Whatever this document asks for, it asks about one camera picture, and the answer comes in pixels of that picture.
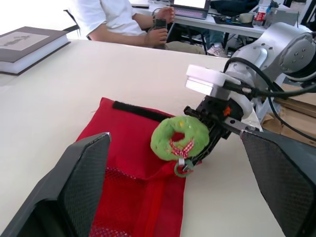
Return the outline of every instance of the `black cable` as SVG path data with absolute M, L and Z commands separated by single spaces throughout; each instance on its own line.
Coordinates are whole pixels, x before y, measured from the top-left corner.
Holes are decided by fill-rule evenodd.
M 287 126 L 288 128 L 290 128 L 290 129 L 293 130 L 294 132 L 300 134 L 301 136 L 306 137 L 306 138 L 308 138 L 308 139 L 310 139 L 310 140 L 316 142 L 316 138 L 311 137 L 311 136 L 309 136 L 309 135 L 307 135 L 307 134 L 301 132 L 300 130 L 298 130 L 298 129 L 292 127 L 292 126 L 289 125 L 287 122 L 285 122 L 283 119 L 281 119 L 281 117 L 277 114 L 276 109 L 275 109 L 274 106 L 273 106 L 271 97 L 268 97 L 268 100 L 269 100 L 269 105 L 270 105 L 270 107 L 271 107 L 271 109 L 272 109 L 273 114 L 275 115 L 275 117 L 276 117 L 282 124 L 284 124 L 285 126 Z
M 288 97 L 293 97 L 293 96 L 298 96 L 306 93 L 315 93 L 316 92 L 316 84 L 308 86 L 304 89 L 301 90 L 294 90 L 294 91 L 279 91 L 279 88 L 276 87 L 273 82 L 261 71 L 256 65 L 253 63 L 249 62 L 246 59 L 239 58 L 239 57 L 234 57 L 230 58 L 227 60 L 227 63 L 225 64 L 223 72 L 225 73 L 228 66 L 233 63 L 233 62 L 240 62 L 243 63 L 247 66 L 249 66 L 251 69 L 253 69 L 268 85 L 268 87 L 273 91 L 262 91 L 256 88 L 251 88 L 248 90 L 248 94 L 251 94 L 253 97 L 258 97 L 258 96 L 267 96 L 267 97 L 278 97 L 282 99 L 286 99 Z
M 298 28 L 298 18 L 299 18 L 299 15 L 300 15 L 300 12 L 298 11 L 298 12 L 297 12 L 297 22 L 296 22 L 297 28 Z
M 271 88 L 271 90 L 273 91 L 278 91 L 278 89 L 275 87 L 275 85 L 273 84 L 273 82 L 260 70 L 260 68 L 258 68 L 256 65 L 254 65 L 253 63 L 249 62 L 246 59 L 243 58 L 239 58 L 239 57 L 234 57 L 234 58 L 230 58 L 229 60 L 227 60 L 227 63 L 225 64 L 224 67 L 224 73 L 226 72 L 228 66 L 233 63 L 233 62 L 240 62 L 243 63 L 247 66 L 249 66 L 251 69 L 253 69 L 259 76 L 262 77 L 262 79 L 266 82 L 266 84 L 268 85 L 269 88 Z
M 231 60 L 229 63 L 231 63 L 231 62 L 242 62 L 242 63 L 246 64 L 247 66 L 249 66 L 251 69 L 253 69 L 256 73 L 258 73 L 258 75 L 260 75 L 260 76 L 262 77 L 262 79 L 263 79 L 265 82 L 267 82 L 268 80 L 270 81 L 270 79 L 268 78 L 267 75 L 265 75 L 257 66 L 255 66 L 255 65 L 252 64 L 252 63 L 250 63 L 249 61 L 247 61 L 247 60 L 245 60 L 245 59 L 242 59 L 242 58 L 237 58 L 237 57 L 231 58 L 231 59 L 235 59 L 235 60 Z M 227 61 L 226 65 L 225 65 L 225 67 L 224 67 L 224 72 L 227 70 L 227 68 L 228 68 L 228 66 L 229 66 L 228 61 Z M 272 82 L 271 82 L 271 84 L 272 84 L 273 87 L 270 87 L 270 86 L 269 86 L 269 89 L 277 90 L 277 89 L 275 88 L 275 85 L 274 85 Z M 309 88 L 310 88 L 310 89 L 312 88 L 312 89 L 315 90 L 316 85 L 310 86 Z M 302 91 L 308 91 L 308 90 L 302 89 L 302 90 L 297 90 L 297 91 L 291 91 L 290 93 L 288 93 L 288 92 L 270 92 L 270 93 L 273 93 L 273 94 L 291 94 L 291 93 L 292 93 L 292 94 L 298 94 L 298 93 L 300 93 L 300 92 L 302 92 Z M 309 136 L 309 135 L 307 135 L 307 134 L 301 132 L 300 130 L 298 130 L 298 129 L 292 127 L 292 126 L 289 125 L 287 122 L 285 122 L 283 119 L 281 119 L 280 116 L 277 114 L 276 109 L 275 109 L 274 106 L 273 106 L 271 97 L 272 97 L 272 96 L 268 96 L 268 101 L 269 101 L 269 105 L 270 105 L 270 107 L 271 107 L 271 109 L 272 109 L 272 112 L 273 112 L 273 114 L 275 115 L 275 117 L 276 117 L 282 124 L 284 124 L 285 126 L 287 126 L 288 128 L 290 128 L 290 129 L 293 130 L 294 132 L 296 132 L 296 133 L 300 134 L 301 136 L 306 137 L 306 138 L 308 138 L 308 139 L 310 139 L 310 140 L 316 142 L 316 138 L 311 137 L 311 136 Z

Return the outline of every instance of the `laptop screen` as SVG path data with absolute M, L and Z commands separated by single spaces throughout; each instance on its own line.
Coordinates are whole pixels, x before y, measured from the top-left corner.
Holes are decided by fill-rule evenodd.
M 204 8 L 206 0 L 174 0 L 173 4 L 189 7 Z

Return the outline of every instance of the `red gingham ribbon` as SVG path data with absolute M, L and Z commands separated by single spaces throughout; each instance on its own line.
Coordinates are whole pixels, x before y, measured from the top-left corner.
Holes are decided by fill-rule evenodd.
M 188 153 L 189 151 L 193 148 L 194 146 L 194 141 L 193 139 L 182 149 L 178 149 L 173 145 L 172 140 L 170 139 L 170 146 L 172 148 L 172 153 L 176 156 L 181 156 L 184 159 L 188 158 Z

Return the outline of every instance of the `hand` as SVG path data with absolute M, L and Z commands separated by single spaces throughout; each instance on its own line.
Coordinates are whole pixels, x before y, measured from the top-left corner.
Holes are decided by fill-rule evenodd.
M 174 8 L 173 7 L 164 7 L 156 14 L 157 19 L 165 19 L 167 24 L 174 21 Z
M 168 30 L 166 28 L 151 30 L 145 36 L 145 45 L 149 47 L 167 43 Z

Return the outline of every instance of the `cardboard box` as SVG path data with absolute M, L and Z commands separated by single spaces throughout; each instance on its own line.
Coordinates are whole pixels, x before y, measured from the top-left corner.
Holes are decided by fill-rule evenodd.
M 316 118 L 302 114 L 300 112 L 282 107 L 279 116 L 292 127 L 316 138 Z M 266 115 L 262 122 L 262 127 L 268 131 L 290 137 L 294 140 L 309 144 L 316 147 L 316 142 L 301 136 L 300 134 L 292 131 L 290 128 L 281 124 L 275 116 Z
M 300 87 L 295 87 L 287 84 L 283 84 L 282 88 L 285 91 L 301 89 Z M 316 118 L 316 94 L 314 93 L 307 93 L 304 95 L 291 97 L 286 100 L 276 98 L 275 102 L 281 104 L 288 109 L 292 109 L 294 111 Z

